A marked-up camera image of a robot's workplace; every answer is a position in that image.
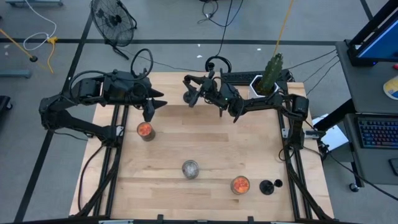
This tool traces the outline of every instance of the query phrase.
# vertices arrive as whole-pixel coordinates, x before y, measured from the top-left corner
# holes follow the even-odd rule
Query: white pot
[[[265,97],[265,96],[263,96],[263,95],[258,95],[258,94],[256,93],[256,91],[254,90],[254,88],[253,88],[254,82],[255,82],[258,78],[261,78],[261,77],[262,77],[262,75],[257,75],[256,77],[253,78],[253,81],[250,83],[250,85],[249,85],[249,99],[251,99],[251,98]],[[277,91],[279,90],[279,86],[278,86],[276,83],[275,83],[274,85],[275,85],[275,90],[274,90],[274,93],[275,93],[275,92],[277,92]]]

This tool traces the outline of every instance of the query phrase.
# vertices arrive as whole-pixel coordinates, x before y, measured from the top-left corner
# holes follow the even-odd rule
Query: gray floor
[[[88,0],[64,1],[63,7],[36,6],[36,10],[58,24],[58,38],[78,39],[83,32],[89,13]],[[223,30],[210,22],[200,25],[201,2],[198,0],[124,0],[127,8],[138,20],[139,30],[135,39],[220,39]],[[386,0],[367,0],[372,13]],[[220,1],[215,19],[225,20],[229,1]],[[226,39],[276,40],[289,0],[245,1],[236,20],[228,27]],[[36,17],[27,8],[12,8],[0,2],[0,27],[13,37],[25,38],[34,32],[51,32],[51,24]],[[351,38],[367,21],[359,0],[296,0],[288,20],[283,40],[330,40]],[[88,38],[100,38],[91,27]],[[150,48],[158,62],[203,70],[206,58],[218,50],[218,45],[157,44],[129,45],[131,53]],[[13,221],[22,195],[43,143],[45,131],[38,114],[43,97],[57,94],[65,81],[77,44],[57,44],[52,66],[55,74],[42,70],[12,44],[0,44],[0,69],[29,69],[31,79],[2,78],[2,95],[9,95],[14,108],[2,122],[0,134],[0,223]],[[221,55],[227,57],[235,72],[262,70],[270,58],[273,45],[224,45]],[[284,67],[290,67],[332,50],[332,46],[282,45]],[[45,44],[33,54],[45,63],[51,46]],[[318,67],[333,56],[308,63],[292,70],[295,79],[305,80]],[[147,65],[139,61],[135,70]],[[221,63],[216,62],[217,69]],[[76,72],[98,69],[111,71],[129,70],[129,62],[102,44],[86,44]],[[309,90],[319,81],[328,66],[305,83]],[[155,72],[174,71],[155,65]],[[309,95],[312,116],[329,113],[349,98],[348,88],[341,66],[331,69],[328,76]],[[71,112],[79,118],[91,120],[95,108],[79,106]],[[51,142],[42,173],[35,188],[25,220],[61,218],[68,215],[85,142],[65,136],[55,136]],[[351,193],[347,185],[353,176],[333,161],[326,161],[326,181],[335,217],[343,221],[360,223],[394,223],[398,219],[396,202],[366,186],[360,192]],[[381,186],[393,194],[396,186]]]

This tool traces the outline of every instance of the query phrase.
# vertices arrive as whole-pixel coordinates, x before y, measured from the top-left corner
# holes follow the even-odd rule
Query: monitor screen
[[[371,37],[368,44],[359,48],[359,58],[398,61],[398,18],[381,29],[380,33],[376,32]]]

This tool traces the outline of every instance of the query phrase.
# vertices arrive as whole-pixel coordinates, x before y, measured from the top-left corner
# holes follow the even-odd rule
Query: hexagonal pot
[[[258,79],[261,79],[262,75],[257,75],[256,77],[253,78],[253,81],[249,85],[249,99],[251,98],[260,98],[260,97],[265,97],[264,95],[258,95],[257,92],[254,90],[254,84],[257,82]],[[277,92],[279,90],[279,86],[274,83],[274,92]]]

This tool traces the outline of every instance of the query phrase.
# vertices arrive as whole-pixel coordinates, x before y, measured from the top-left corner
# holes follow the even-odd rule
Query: computer monitor
[[[398,1],[390,0],[348,43],[348,55],[353,66],[398,62],[397,8]]]

